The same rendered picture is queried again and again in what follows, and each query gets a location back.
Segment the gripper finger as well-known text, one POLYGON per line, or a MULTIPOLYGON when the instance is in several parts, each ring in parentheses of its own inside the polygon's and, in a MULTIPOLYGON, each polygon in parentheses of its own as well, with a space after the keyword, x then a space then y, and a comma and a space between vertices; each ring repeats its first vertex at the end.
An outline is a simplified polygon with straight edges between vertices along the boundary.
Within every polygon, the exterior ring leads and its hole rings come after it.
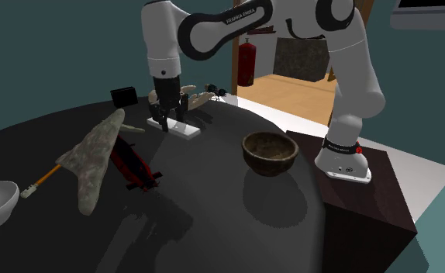
POLYGON ((152 119, 161 125, 161 128, 164 132, 167 132, 167 115, 169 113, 169 109, 164 108, 159 103, 150 103, 149 110, 152 119))
POLYGON ((180 94, 180 102, 176 107, 176 119, 178 122, 184 122, 185 113, 188 111, 188 94, 180 94))

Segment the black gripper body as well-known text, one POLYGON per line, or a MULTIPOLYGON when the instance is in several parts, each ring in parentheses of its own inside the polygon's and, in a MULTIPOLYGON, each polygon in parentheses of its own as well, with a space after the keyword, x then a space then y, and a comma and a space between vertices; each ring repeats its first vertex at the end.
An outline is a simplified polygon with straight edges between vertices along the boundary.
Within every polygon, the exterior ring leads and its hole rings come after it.
POLYGON ((180 78, 155 78, 154 87, 162 109, 174 109, 180 102, 180 78))

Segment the beige hand figure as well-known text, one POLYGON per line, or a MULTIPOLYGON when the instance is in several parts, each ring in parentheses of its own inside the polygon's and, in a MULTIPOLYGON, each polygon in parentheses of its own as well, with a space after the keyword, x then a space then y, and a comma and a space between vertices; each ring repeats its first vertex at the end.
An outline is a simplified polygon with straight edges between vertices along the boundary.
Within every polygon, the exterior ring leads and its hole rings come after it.
MULTIPOLYGON (((193 91, 196 89, 195 85, 186 85, 180 87, 180 95, 183 97, 184 95, 187 95, 190 91, 193 91)), ((198 94, 191 95, 188 97, 187 101, 183 101, 181 99, 181 104, 188 110, 191 111, 193 109, 198 108, 199 106, 205 104, 207 101, 209 101, 212 97, 215 97, 216 94, 214 92, 202 92, 198 94)), ((157 97, 156 91, 152 90, 148 95, 148 102, 153 105, 157 104, 159 102, 159 99, 157 97)))

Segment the white flat slab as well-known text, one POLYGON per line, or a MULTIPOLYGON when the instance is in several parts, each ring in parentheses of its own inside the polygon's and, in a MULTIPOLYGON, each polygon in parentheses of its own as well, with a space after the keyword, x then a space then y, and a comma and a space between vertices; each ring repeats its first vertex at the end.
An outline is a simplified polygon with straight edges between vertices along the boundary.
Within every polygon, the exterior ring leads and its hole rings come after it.
POLYGON ((181 123, 171 118, 167 118, 167 128, 169 133, 186 140, 190 140, 201 133, 201 130, 198 127, 181 123))

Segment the black spiky figure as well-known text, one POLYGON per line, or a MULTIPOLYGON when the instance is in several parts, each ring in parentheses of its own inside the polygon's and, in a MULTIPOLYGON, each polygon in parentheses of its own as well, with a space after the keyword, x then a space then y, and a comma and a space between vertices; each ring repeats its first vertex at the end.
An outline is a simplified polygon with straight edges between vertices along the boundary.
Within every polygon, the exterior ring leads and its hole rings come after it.
POLYGON ((227 90, 223 88, 218 88, 213 84, 205 84, 205 91, 208 93, 212 93, 212 100, 219 101, 222 97, 227 95, 227 90))

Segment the black box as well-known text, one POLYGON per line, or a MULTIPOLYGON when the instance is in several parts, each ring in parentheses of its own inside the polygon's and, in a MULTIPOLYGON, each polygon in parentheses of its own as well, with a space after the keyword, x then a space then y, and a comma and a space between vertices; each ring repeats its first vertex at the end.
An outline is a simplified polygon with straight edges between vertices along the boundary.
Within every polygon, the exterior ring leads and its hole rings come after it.
POLYGON ((138 103, 136 89, 133 86, 111 90, 110 95, 117 109, 138 103))

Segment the red and black tool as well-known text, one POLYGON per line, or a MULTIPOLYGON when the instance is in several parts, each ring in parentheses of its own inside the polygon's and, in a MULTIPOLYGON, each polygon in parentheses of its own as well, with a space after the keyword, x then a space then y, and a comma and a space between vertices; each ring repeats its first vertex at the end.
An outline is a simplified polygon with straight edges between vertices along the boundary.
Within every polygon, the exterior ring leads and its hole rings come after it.
POLYGON ((126 185, 128 190, 140 188, 147 192, 159 186, 157 179, 163 175, 160 172, 152 172, 146 162, 134 151, 132 145, 120 135, 116 137, 109 158, 128 181, 126 185))

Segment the grey stone fish figure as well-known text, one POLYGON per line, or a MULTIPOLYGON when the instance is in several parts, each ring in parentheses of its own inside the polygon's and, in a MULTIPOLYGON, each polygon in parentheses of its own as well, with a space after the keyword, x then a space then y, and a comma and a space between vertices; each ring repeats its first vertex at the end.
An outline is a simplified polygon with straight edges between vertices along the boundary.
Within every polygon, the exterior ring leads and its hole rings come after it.
POLYGON ((125 111, 117 109, 56 160, 77 176, 78 209, 85 216, 90 216, 97 205, 109 158, 124 119, 125 111))

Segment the brown wooden bowl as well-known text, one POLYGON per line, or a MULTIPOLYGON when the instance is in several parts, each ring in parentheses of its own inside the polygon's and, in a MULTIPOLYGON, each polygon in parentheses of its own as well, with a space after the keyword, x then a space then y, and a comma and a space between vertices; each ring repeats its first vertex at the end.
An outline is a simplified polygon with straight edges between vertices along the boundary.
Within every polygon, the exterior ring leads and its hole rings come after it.
POLYGON ((264 177, 275 177, 288 171, 299 153, 290 137, 272 132, 253 132, 241 143, 243 159, 249 168, 264 177))

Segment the round black table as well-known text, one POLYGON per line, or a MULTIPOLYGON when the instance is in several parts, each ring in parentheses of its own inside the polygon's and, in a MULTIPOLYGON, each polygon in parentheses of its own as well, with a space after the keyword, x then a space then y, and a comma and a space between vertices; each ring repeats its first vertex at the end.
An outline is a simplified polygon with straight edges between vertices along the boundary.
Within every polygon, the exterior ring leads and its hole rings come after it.
MULTIPOLYGON (((26 188, 114 109, 100 102, 1 130, 0 180, 26 188)), ((242 139, 276 131, 272 122, 211 101, 187 114, 201 133, 185 140, 148 117, 144 98, 127 107, 126 123, 145 133, 123 138, 163 175, 159 186, 128 190, 109 166, 84 216, 77 178, 56 171, 0 226, 0 273, 315 273, 316 235, 291 169, 262 177, 243 159, 242 139)))

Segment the orange pen with white tip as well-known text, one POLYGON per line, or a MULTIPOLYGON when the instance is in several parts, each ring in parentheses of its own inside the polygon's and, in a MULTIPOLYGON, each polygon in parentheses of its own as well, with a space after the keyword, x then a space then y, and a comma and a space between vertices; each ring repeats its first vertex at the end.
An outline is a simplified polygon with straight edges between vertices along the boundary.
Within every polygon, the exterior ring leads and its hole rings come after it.
POLYGON ((60 164, 57 164, 56 166, 54 166, 50 171, 48 171, 43 177, 41 177, 40 179, 38 179, 35 183, 31 184, 28 188, 26 188, 25 190, 23 190, 20 193, 20 197, 27 199, 28 197, 30 197, 36 190, 37 188, 42 185, 52 174, 54 174, 56 171, 58 171, 61 168, 60 164))

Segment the dark brown robot stand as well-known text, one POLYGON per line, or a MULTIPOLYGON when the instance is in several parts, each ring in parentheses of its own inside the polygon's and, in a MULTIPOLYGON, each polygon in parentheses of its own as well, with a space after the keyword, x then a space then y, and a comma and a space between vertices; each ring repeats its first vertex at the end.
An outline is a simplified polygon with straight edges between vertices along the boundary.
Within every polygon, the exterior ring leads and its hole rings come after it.
POLYGON ((337 180, 314 164, 322 138, 287 135, 300 149, 290 173, 307 198, 315 273, 385 273, 417 234, 388 154, 364 147, 369 183, 337 180))

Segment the brown wooden door frame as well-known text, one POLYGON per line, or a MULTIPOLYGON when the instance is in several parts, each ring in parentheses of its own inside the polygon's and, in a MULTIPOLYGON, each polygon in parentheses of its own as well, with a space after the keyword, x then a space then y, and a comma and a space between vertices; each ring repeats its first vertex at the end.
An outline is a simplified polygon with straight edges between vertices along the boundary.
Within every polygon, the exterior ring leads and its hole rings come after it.
MULTIPOLYGON (((360 15, 363 19, 364 25, 367 25, 371 14, 374 0, 354 0, 356 8, 359 9, 360 15)), ((232 39, 232 64, 231 64, 231 95, 238 94, 237 76, 238 76, 238 61, 239 61, 239 45, 240 36, 232 39)))

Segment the dark stone wall picture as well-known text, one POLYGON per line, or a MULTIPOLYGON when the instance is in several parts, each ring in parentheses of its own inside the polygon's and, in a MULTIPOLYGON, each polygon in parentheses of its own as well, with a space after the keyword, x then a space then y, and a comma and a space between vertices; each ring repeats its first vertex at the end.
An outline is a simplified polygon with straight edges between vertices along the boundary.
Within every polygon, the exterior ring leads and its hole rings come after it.
POLYGON ((324 39, 277 39, 273 74, 317 82, 324 79, 328 66, 329 51, 324 39))

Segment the window with grey frame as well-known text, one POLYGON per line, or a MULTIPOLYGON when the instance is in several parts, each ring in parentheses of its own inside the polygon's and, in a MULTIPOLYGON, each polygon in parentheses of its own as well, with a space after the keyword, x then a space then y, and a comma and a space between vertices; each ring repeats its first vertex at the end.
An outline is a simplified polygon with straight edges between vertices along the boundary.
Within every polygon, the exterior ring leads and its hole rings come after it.
POLYGON ((445 30, 445 0, 397 0, 390 25, 394 29, 445 30))

